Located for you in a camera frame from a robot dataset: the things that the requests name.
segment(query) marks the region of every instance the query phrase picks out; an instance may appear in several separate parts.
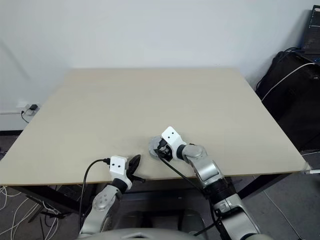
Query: laptop screen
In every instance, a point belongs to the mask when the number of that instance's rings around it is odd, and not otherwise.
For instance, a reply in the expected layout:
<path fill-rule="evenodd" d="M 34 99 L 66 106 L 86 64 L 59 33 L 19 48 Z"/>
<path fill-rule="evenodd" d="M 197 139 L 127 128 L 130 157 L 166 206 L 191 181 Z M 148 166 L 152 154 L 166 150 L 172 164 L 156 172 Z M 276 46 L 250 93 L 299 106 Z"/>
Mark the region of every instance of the laptop screen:
<path fill-rule="evenodd" d="M 314 5 L 305 30 L 302 51 L 320 54 L 320 6 Z"/>

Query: wall socket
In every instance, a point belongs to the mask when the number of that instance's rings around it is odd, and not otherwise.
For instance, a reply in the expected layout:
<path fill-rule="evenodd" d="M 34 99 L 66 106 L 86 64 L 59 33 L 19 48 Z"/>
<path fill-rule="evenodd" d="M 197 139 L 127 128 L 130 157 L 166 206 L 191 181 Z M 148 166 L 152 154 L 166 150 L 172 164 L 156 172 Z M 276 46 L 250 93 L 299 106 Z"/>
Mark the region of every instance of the wall socket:
<path fill-rule="evenodd" d="M 38 108 L 34 111 L 32 110 L 28 110 L 32 104 L 36 104 L 38 106 Z M 16 106 L 16 109 L 19 111 L 19 113 L 21 113 L 21 111 L 24 111 L 25 112 L 25 115 L 28 115 L 28 116 L 34 116 L 40 109 L 40 105 L 39 103 L 32 103 L 32 104 L 29 104 L 29 103 L 20 103 Z"/>

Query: black bag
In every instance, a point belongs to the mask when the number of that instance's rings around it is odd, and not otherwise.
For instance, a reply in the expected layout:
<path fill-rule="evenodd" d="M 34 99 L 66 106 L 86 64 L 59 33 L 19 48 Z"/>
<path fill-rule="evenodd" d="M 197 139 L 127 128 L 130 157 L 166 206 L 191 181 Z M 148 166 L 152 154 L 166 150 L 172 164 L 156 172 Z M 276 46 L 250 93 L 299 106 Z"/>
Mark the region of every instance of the black bag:
<path fill-rule="evenodd" d="M 256 94 L 263 99 L 285 76 L 307 63 L 298 53 L 279 52 L 257 84 Z M 320 149 L 319 65 L 306 65 L 292 73 L 262 103 L 299 151 Z"/>

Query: robotic arm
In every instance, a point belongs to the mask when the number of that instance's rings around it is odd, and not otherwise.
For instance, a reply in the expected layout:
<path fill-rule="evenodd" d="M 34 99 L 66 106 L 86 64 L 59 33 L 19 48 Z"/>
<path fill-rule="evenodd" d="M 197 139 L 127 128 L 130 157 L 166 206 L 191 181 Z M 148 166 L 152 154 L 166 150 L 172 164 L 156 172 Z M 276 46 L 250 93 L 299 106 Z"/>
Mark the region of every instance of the robotic arm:
<path fill-rule="evenodd" d="M 227 182 L 204 147 L 185 143 L 172 127 L 168 127 L 161 136 L 151 140 L 149 152 L 162 161 L 175 159 L 185 161 L 192 166 L 201 185 L 201 192 L 209 200 L 210 210 L 214 211 L 217 216 L 217 219 L 213 217 L 213 220 L 222 240 L 272 240 L 270 237 L 260 234 L 257 224 L 250 216 L 233 185 Z M 130 161 L 131 164 L 129 163 L 127 171 L 125 157 L 111 157 L 110 174 L 113 181 L 94 198 L 92 210 L 83 223 L 79 239 L 197 239 L 187 233 L 155 228 L 108 231 L 111 229 L 112 215 L 118 209 L 117 203 L 121 195 L 131 188 L 133 180 L 144 181 L 142 178 L 133 176 L 139 161 L 140 155 L 137 155 Z"/>
<path fill-rule="evenodd" d="M 260 230 L 247 208 L 229 184 L 204 147 L 186 144 L 181 136 L 169 126 L 160 141 L 153 140 L 150 153 L 161 159 L 183 160 L 190 164 L 200 182 L 204 196 L 209 200 L 217 216 L 216 227 L 222 240 L 260 239 Z"/>
<path fill-rule="evenodd" d="M 92 209 L 83 223 L 79 239 L 111 229 L 112 216 L 118 210 L 122 194 L 131 189 L 132 181 L 145 181 L 143 178 L 133 175 L 139 165 L 140 158 L 140 155 L 133 157 L 128 163 L 128 168 L 127 158 L 122 156 L 110 158 L 112 183 L 93 199 Z"/>

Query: beige table surface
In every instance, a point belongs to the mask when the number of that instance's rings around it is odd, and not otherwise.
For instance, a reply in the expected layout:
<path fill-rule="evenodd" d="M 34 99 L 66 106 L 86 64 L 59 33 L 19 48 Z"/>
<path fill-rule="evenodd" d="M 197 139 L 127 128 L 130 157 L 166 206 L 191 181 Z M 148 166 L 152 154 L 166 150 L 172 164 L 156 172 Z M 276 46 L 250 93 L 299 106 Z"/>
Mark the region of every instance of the beige table surface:
<path fill-rule="evenodd" d="M 136 154 L 137 176 L 176 178 L 148 153 L 149 140 L 168 126 L 203 145 L 227 176 L 308 168 L 235 69 L 75 69 L 0 161 L 0 184 L 81 183 L 92 161 Z M 183 161 L 171 163 L 194 175 Z M 87 181 L 110 179 L 97 163 Z"/>

